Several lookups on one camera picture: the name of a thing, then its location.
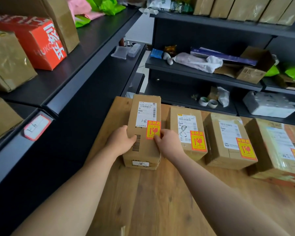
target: white plastic bag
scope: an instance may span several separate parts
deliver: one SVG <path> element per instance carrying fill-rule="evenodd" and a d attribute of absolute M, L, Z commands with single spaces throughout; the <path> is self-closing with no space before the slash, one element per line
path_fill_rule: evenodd
<path fill-rule="evenodd" d="M 223 107 L 227 107 L 229 105 L 229 91 L 222 87 L 217 87 L 217 91 L 219 93 L 219 102 Z"/>
<path fill-rule="evenodd" d="M 209 56 L 205 60 L 187 53 L 180 53 L 176 55 L 173 60 L 176 63 L 183 64 L 210 74 L 223 65 L 223 60 L 215 56 Z"/>

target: forearm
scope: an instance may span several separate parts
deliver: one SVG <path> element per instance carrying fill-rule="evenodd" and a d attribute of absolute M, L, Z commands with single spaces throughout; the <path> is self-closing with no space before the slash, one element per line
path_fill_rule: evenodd
<path fill-rule="evenodd" d="M 115 159 L 116 156 L 109 149 L 101 150 L 42 203 L 12 235 L 84 236 Z"/>
<path fill-rule="evenodd" d="M 187 155 L 172 161 L 217 235 L 288 235 Z"/>

